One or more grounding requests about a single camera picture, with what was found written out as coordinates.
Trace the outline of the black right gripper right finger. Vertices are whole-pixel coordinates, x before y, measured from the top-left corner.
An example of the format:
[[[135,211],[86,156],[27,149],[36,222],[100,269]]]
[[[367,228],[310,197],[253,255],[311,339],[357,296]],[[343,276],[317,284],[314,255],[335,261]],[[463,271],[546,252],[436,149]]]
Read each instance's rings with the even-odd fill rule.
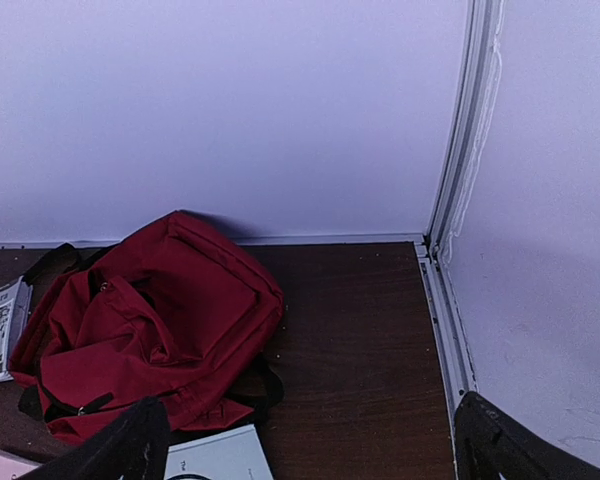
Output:
[[[454,451],[459,479],[600,479],[600,468],[541,439],[474,391],[454,414]]]

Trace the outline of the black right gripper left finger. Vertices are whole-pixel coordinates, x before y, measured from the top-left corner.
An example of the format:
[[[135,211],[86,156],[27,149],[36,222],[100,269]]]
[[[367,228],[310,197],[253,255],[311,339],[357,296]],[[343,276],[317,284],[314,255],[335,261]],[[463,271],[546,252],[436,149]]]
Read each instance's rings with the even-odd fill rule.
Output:
[[[147,397],[83,445],[25,479],[162,479],[170,426],[163,403]]]

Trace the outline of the grey Great Gatsby book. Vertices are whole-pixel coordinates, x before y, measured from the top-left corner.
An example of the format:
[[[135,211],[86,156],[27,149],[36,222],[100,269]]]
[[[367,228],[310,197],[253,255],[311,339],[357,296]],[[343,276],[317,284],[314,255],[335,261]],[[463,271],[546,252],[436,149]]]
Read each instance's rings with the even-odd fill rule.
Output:
[[[254,425],[171,446],[164,478],[274,479]]]

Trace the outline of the pink Warm Chord book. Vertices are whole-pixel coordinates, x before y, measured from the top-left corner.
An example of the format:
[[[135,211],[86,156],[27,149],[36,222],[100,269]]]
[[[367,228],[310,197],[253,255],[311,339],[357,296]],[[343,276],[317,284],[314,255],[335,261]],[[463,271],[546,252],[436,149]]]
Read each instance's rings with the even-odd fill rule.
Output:
[[[0,450],[0,480],[14,480],[39,468],[40,463]]]

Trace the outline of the red student backpack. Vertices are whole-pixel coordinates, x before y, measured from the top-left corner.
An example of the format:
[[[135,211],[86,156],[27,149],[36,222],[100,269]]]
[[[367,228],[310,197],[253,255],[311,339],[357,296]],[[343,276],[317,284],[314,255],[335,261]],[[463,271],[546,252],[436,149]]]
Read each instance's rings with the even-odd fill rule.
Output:
[[[146,397],[184,433],[263,422],[282,401],[263,350],[283,317],[283,292],[211,224],[175,211],[86,258],[66,243],[26,279],[62,257],[70,266],[8,362],[20,411],[56,439],[79,445]]]

